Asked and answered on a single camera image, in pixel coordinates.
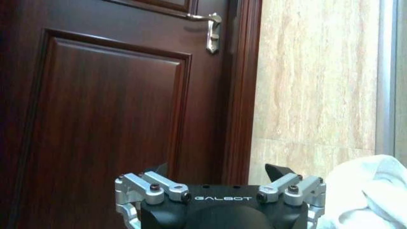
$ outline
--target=white towel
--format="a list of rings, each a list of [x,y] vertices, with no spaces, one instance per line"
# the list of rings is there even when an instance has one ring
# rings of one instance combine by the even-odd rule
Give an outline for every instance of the white towel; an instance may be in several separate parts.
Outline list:
[[[407,169],[393,157],[376,155],[340,164],[325,184],[317,229],[407,228]]]

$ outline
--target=dark brown door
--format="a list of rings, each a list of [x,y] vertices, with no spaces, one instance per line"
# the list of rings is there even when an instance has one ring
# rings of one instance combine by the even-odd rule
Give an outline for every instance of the dark brown door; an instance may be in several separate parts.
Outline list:
[[[172,179],[220,182],[228,1],[8,4],[2,222],[24,229],[123,228],[113,205],[117,175],[168,162]],[[213,12],[223,23],[212,55],[207,22],[184,15]]]

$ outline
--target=screw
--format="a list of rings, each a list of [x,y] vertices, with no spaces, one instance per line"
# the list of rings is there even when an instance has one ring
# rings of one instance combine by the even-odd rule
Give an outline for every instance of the screw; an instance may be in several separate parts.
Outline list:
[[[159,184],[151,184],[149,189],[151,189],[151,191],[159,191],[160,190],[160,185]]]
[[[192,195],[189,192],[185,192],[183,194],[183,196],[180,197],[180,201],[183,201],[183,203],[188,203],[191,201]]]
[[[292,194],[297,194],[299,193],[299,187],[296,185],[289,185],[288,186],[288,192],[291,192]]]
[[[263,193],[257,193],[256,199],[257,199],[257,201],[260,203],[265,203],[267,202],[267,196]]]

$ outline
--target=door trim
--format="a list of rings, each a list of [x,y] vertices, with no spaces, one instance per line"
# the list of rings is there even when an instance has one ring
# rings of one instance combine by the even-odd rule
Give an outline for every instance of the door trim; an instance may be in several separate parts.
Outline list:
[[[393,156],[397,1],[380,1],[375,154]]]
[[[221,183],[247,184],[260,38],[261,0],[237,0],[239,32],[231,70]]]

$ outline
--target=door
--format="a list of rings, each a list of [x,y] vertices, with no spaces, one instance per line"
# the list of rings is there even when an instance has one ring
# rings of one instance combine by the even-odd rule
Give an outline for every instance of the door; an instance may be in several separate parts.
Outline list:
[[[228,1],[9,5],[0,145],[9,226],[121,228],[120,174],[168,162],[176,181],[220,182]],[[213,12],[223,23],[211,54],[208,22],[185,15]]]

